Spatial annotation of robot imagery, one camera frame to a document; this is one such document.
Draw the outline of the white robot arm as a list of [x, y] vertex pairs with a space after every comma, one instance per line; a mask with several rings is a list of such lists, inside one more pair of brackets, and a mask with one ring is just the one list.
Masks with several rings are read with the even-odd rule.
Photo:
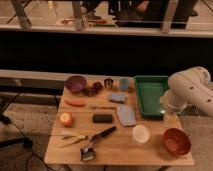
[[168, 79], [169, 89], [160, 98], [165, 112], [182, 112], [187, 103], [191, 103], [213, 118], [213, 91], [208, 88], [210, 81], [211, 75], [204, 67], [172, 74]]

